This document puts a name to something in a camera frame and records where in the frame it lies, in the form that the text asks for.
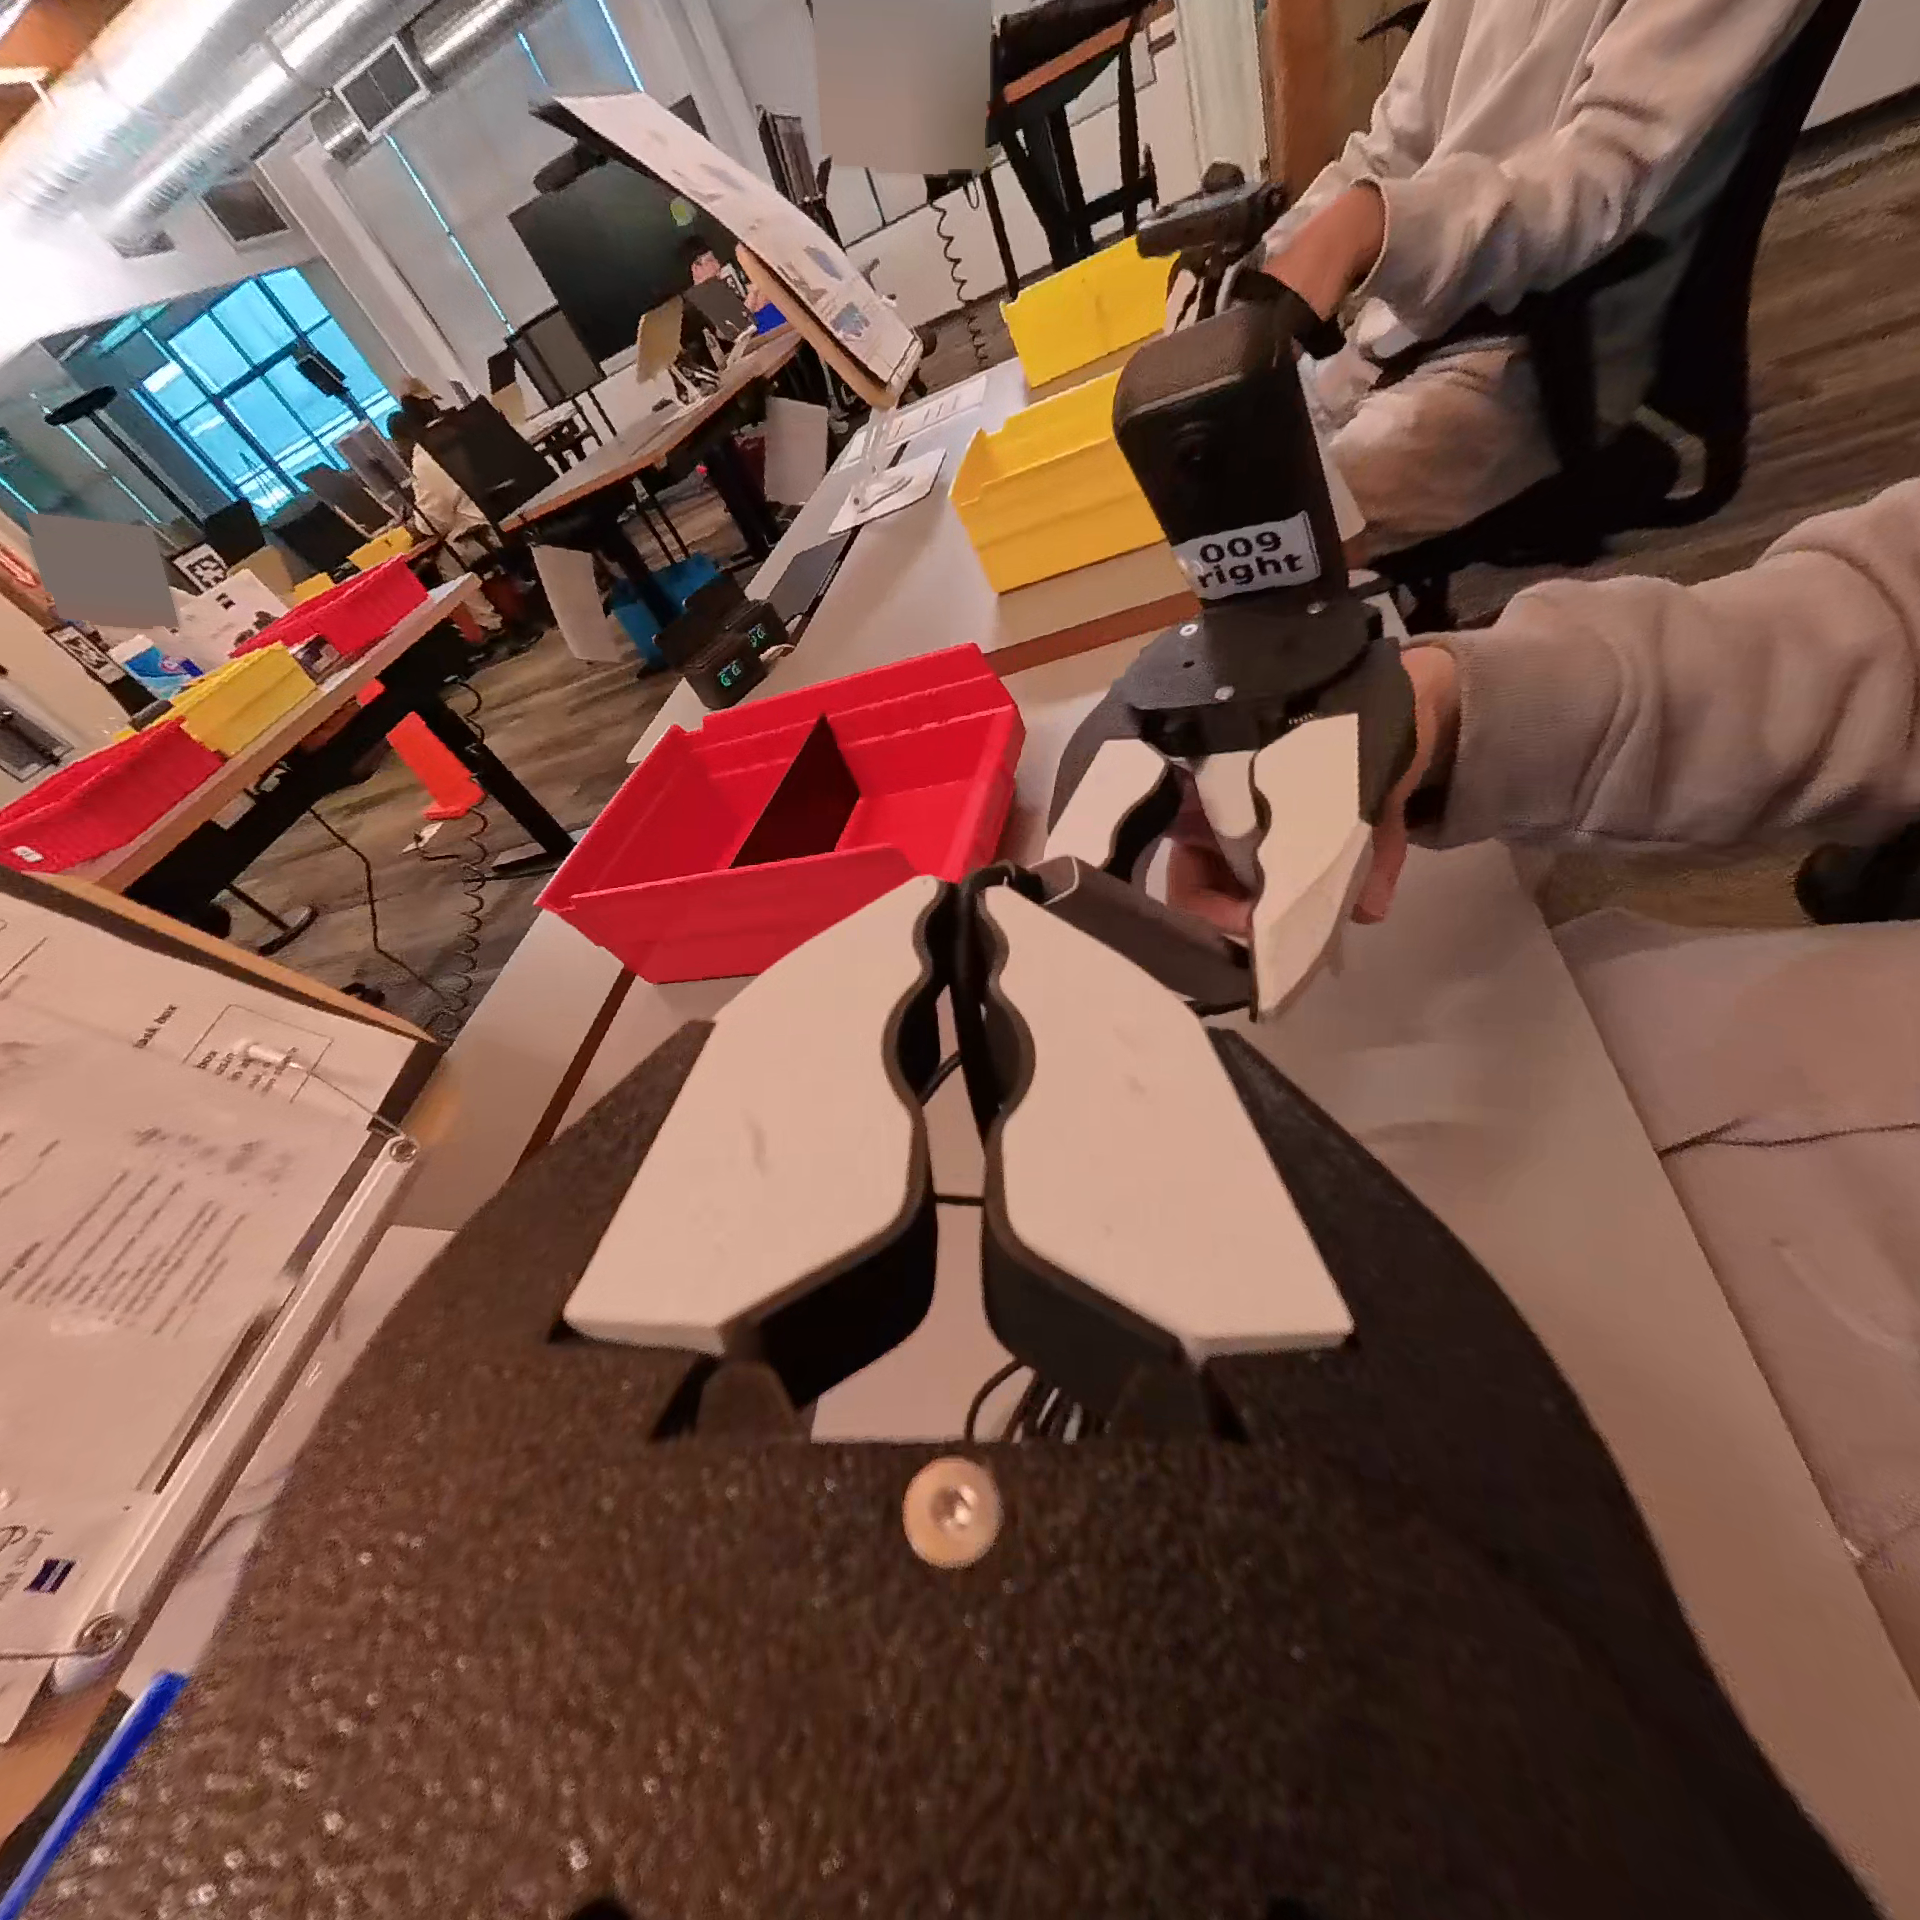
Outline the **white paper sheet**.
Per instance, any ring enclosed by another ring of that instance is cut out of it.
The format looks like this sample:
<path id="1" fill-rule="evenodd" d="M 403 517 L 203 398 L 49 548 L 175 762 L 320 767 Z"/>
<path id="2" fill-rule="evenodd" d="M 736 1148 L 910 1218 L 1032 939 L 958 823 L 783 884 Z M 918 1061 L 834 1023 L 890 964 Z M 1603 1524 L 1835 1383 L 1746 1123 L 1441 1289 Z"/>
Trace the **white paper sheet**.
<path id="1" fill-rule="evenodd" d="M 910 444 L 930 428 L 947 425 L 953 419 L 973 415 L 990 396 L 992 371 L 977 372 L 970 380 L 955 382 L 933 396 L 912 399 L 879 414 L 863 433 L 861 458 L 879 465 L 888 449 Z"/>

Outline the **silver air duct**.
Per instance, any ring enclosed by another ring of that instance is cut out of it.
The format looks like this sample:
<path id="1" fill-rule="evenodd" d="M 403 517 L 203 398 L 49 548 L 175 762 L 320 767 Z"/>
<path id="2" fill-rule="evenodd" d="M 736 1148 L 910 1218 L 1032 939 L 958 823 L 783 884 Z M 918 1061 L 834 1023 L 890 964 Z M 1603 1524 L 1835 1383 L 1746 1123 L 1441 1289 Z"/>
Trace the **silver air duct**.
<path id="1" fill-rule="evenodd" d="M 546 2 L 127 5 L 6 133 L 6 203 L 54 220 L 131 197 L 161 217 L 261 154 L 390 42 L 431 89 L 462 75 Z"/>

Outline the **black office chair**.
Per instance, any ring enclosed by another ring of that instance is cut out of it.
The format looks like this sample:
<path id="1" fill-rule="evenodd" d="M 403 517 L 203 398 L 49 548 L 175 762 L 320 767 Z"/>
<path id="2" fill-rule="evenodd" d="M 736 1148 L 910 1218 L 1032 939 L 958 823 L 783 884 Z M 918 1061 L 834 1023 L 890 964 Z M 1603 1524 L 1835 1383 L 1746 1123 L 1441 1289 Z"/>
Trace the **black office chair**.
<path id="1" fill-rule="evenodd" d="M 1618 534 L 1694 526 L 1741 492 L 1746 466 L 1750 302 L 1762 229 L 1809 110 L 1858 2 L 1815 5 L 1760 83 L 1743 150 L 1683 242 L 1647 393 L 1625 422 L 1600 419 L 1595 302 L 1663 271 L 1667 241 L 1640 230 L 1559 289 L 1512 314 L 1474 308 L 1441 342 L 1407 350 L 1402 374 L 1442 347 L 1507 334 L 1528 342 L 1555 470 L 1486 514 L 1382 561 L 1414 633 L 1457 626 L 1454 577 L 1473 566 L 1577 570 Z"/>

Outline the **large black screen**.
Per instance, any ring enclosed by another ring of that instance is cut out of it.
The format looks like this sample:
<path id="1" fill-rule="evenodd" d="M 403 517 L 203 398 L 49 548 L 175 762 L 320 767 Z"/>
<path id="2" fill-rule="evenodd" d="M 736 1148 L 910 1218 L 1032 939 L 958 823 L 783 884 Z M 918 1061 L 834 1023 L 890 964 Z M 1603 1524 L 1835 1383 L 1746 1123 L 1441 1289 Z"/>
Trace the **large black screen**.
<path id="1" fill-rule="evenodd" d="M 511 212 L 557 307 L 608 363 L 639 340 L 641 319 L 693 285 L 697 250 L 736 260 L 736 241 L 705 207 L 619 159 L 601 159 Z"/>

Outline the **wood-edged work table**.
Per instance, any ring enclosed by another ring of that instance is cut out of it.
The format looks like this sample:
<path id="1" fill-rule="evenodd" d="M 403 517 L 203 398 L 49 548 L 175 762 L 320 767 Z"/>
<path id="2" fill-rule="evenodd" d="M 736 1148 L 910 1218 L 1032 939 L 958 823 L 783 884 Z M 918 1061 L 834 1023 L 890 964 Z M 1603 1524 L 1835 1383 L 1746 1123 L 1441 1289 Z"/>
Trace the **wood-edged work table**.
<path id="1" fill-rule="evenodd" d="M 6 901 L 94 905 L 134 918 L 146 916 L 161 929 L 179 921 L 203 933 L 200 911 L 336 793 L 350 770 L 405 717 L 421 719 L 482 787 L 491 810 L 519 829 L 517 850 L 497 863 L 495 876 L 553 873 L 575 850 L 579 834 L 517 779 L 477 722 L 447 699 L 454 683 L 454 642 L 440 638 L 440 628 L 450 622 L 456 609 L 474 599 L 474 577 L 433 589 L 387 638 L 313 685 L 297 708 L 173 804 L 127 847 L 70 873 L 6 870 Z"/>
<path id="2" fill-rule="evenodd" d="M 624 514 L 635 509 L 639 479 L 667 465 L 683 450 L 697 450 L 714 492 L 743 534 L 751 558 L 768 561 L 779 540 L 775 513 L 743 455 L 736 433 L 751 399 L 767 399 L 773 380 L 794 362 L 803 337 L 794 324 L 779 324 L 752 337 L 743 353 L 728 362 L 717 388 L 680 406 L 672 415 L 654 415 L 614 436 L 614 441 L 543 492 L 528 497 L 499 524 L 506 538 L 525 538 L 541 546 L 577 546 L 594 553 L 627 578 L 661 619 L 674 617 L 670 602 L 654 583 L 645 555 L 631 540 Z"/>

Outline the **black bin divider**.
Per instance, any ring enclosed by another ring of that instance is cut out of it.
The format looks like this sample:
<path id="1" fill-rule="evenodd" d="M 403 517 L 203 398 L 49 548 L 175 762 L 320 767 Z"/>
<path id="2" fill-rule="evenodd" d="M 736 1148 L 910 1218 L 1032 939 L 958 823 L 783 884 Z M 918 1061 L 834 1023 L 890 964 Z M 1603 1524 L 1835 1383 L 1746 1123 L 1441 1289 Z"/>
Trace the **black bin divider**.
<path id="1" fill-rule="evenodd" d="M 830 716 L 822 713 L 735 853 L 733 868 L 763 868 L 839 850 L 861 785 Z"/>

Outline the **dark flat device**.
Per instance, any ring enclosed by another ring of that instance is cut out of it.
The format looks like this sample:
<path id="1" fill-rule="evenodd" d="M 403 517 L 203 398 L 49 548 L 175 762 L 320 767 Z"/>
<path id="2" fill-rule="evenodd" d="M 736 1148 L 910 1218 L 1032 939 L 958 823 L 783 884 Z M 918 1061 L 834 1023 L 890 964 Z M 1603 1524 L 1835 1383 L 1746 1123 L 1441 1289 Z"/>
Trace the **dark flat device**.
<path id="1" fill-rule="evenodd" d="M 758 588 L 759 602 L 777 614 L 790 641 L 799 641 L 806 633 L 858 534 L 861 531 L 855 529 L 803 548 L 783 566 L 770 585 Z"/>

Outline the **red plastic bin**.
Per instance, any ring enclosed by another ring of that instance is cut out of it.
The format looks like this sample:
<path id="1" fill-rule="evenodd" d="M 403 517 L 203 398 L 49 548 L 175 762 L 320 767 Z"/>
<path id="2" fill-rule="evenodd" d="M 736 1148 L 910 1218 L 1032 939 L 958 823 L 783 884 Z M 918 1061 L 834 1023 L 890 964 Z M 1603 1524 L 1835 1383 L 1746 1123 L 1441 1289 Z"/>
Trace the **red plastic bin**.
<path id="1" fill-rule="evenodd" d="M 735 870 L 822 713 L 861 785 L 839 850 Z M 1023 747 L 1019 706 L 973 642 L 717 710 L 661 734 L 541 907 L 657 986 L 755 977 L 905 879 L 982 868 Z"/>
<path id="2" fill-rule="evenodd" d="M 326 642 L 336 659 L 358 659 L 383 642 L 408 614 L 425 606 L 429 585 L 408 558 L 391 558 L 350 581 L 297 604 L 267 628 L 242 638 L 232 659 L 263 649 L 297 652 L 311 641 Z"/>
<path id="3" fill-rule="evenodd" d="M 70 873 L 109 857 L 217 777 L 224 764 L 179 719 L 117 738 L 2 804 L 2 863 L 16 873 Z"/>

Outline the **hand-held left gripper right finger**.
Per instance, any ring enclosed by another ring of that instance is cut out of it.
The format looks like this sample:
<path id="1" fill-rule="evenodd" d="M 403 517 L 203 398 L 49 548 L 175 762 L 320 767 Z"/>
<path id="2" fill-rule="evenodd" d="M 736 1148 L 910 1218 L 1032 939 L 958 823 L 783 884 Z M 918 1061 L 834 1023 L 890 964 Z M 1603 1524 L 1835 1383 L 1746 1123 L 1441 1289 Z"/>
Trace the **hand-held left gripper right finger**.
<path id="1" fill-rule="evenodd" d="M 1230 1043 L 1019 883 L 967 884 L 984 1307 L 1101 1425 L 1161 1389 L 1208 1405 L 1217 1362 L 1357 1332 Z"/>

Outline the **grey desk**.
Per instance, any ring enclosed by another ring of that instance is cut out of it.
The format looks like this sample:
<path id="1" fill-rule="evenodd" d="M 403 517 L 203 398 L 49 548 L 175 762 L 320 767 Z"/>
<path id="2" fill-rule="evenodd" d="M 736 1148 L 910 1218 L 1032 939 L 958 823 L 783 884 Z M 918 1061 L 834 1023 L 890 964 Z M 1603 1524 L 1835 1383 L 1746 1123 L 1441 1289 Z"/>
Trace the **grey desk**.
<path id="1" fill-rule="evenodd" d="M 1421 853 L 1251 1028 L 1526 1310 L 1617 1445 L 1743 1702 L 1917 1695 L 1534 901 L 1537 854 Z"/>
<path id="2" fill-rule="evenodd" d="M 1008 358 L 984 374 L 977 406 L 914 436 L 914 450 L 944 452 L 937 487 L 855 534 L 795 649 L 755 697 L 958 642 L 982 647 L 1001 674 L 1015 674 L 1151 633 L 1189 609 L 1192 595 L 1165 545 L 997 597 L 949 490 L 974 433 L 997 428 L 1024 406 L 1024 374 Z"/>

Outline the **blue plastic bin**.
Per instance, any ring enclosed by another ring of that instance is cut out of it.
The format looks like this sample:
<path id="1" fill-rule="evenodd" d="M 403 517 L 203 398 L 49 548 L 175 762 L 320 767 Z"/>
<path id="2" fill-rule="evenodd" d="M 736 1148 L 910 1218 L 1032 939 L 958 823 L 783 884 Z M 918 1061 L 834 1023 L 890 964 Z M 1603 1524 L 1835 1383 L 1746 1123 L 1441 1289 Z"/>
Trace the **blue plastic bin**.
<path id="1" fill-rule="evenodd" d="M 137 1753 L 154 1739 L 190 1683 L 187 1671 L 163 1669 L 99 1734 L 62 1781 L 30 1812 L 2 1854 L 2 1916 L 18 1917 L 33 1903 L 66 1846 L 82 1833 L 109 1793 L 117 1787 Z"/>

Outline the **person's light grey clothing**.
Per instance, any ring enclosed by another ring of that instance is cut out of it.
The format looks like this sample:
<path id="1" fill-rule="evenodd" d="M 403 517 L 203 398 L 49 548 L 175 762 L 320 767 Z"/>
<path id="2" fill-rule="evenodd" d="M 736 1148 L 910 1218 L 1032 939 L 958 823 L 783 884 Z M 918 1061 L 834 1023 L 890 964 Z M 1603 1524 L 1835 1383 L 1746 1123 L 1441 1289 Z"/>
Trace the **person's light grey clothing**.
<path id="1" fill-rule="evenodd" d="M 1888 1638 L 1919 1673 L 1919 933 L 1555 935 Z"/>

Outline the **orange traffic cone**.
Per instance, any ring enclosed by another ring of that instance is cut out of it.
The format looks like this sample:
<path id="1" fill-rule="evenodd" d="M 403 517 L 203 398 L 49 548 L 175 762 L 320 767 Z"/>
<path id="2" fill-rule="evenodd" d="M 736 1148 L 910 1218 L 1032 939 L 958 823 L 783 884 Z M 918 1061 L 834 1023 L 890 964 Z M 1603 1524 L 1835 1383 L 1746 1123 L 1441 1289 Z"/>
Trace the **orange traffic cone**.
<path id="1" fill-rule="evenodd" d="M 424 820 L 429 825 L 462 820 L 487 803 L 471 767 L 438 738 L 418 713 L 399 719 L 390 734 L 390 745 L 424 789 Z"/>

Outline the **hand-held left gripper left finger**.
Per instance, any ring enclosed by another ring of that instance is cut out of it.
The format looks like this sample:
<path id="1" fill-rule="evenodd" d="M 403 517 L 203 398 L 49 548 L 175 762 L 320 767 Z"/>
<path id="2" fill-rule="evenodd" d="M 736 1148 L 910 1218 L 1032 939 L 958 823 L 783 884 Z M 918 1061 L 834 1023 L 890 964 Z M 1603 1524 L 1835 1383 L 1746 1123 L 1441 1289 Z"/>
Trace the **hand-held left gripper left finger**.
<path id="1" fill-rule="evenodd" d="M 922 1325 L 941 1262 L 922 1090 L 952 905 L 949 883 L 912 877 L 710 1021 L 567 1295 L 569 1332 L 758 1362 L 808 1405 Z"/>

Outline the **person's right hand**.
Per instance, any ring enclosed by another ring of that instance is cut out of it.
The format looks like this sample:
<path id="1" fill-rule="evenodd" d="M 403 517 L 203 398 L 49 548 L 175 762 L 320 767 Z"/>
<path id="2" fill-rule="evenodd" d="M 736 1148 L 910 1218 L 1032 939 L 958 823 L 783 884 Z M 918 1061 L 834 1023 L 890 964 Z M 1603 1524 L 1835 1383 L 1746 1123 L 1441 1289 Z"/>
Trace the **person's right hand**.
<path id="1" fill-rule="evenodd" d="M 1459 679 L 1457 661 L 1435 645 L 1408 647 L 1402 655 L 1414 691 L 1416 745 L 1402 779 L 1385 795 L 1371 833 L 1371 861 L 1352 905 L 1361 925 L 1385 921 L 1402 884 L 1411 828 L 1408 804 L 1430 787 L 1446 787 L 1457 749 Z M 1168 829 L 1166 902 L 1251 941 L 1254 893 L 1234 867 L 1198 795 L 1186 782 L 1184 803 Z"/>

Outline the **person's right forearm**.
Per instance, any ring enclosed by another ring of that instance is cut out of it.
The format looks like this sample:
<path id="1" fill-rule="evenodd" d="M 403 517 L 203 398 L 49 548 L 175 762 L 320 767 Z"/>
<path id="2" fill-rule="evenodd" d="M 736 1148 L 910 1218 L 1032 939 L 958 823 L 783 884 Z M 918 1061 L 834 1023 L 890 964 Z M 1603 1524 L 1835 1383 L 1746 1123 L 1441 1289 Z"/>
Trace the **person's right forearm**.
<path id="1" fill-rule="evenodd" d="M 1631 853 L 1865 842 L 1917 819 L 1919 483 L 1709 583 L 1541 583 L 1457 661 L 1411 842 Z"/>

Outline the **blue storage box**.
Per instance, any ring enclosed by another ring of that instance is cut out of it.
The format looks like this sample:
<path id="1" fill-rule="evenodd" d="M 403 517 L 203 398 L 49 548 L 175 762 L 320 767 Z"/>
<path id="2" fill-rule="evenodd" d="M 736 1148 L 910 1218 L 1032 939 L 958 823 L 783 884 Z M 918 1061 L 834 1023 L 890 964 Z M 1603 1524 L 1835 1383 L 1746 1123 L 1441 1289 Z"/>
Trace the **blue storage box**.
<path id="1" fill-rule="evenodd" d="M 693 553 L 687 561 L 654 570 L 654 583 L 670 602 L 674 617 L 687 611 L 693 595 L 714 583 L 723 583 L 726 578 L 728 573 L 703 553 Z M 661 619 L 624 578 L 608 591 L 608 617 L 624 633 L 645 669 L 658 671 L 670 667 L 670 661 L 658 645 Z"/>

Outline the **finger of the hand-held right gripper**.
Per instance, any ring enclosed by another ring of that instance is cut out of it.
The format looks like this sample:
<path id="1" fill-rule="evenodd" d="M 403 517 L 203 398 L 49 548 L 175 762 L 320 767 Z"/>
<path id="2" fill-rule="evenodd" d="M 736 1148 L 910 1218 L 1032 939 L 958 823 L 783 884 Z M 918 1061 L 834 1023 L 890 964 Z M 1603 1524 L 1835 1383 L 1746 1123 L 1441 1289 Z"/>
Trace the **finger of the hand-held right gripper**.
<path id="1" fill-rule="evenodd" d="M 1057 804 L 1046 861 L 1072 859 L 1151 897 L 1149 868 L 1186 793 L 1189 775 L 1179 762 L 1142 738 L 1103 740 L 1072 793 Z"/>
<path id="2" fill-rule="evenodd" d="M 1304 719 L 1255 753 L 1195 766 L 1195 797 L 1241 892 L 1254 1017 L 1272 1021 L 1338 946 L 1371 861 L 1361 719 Z"/>

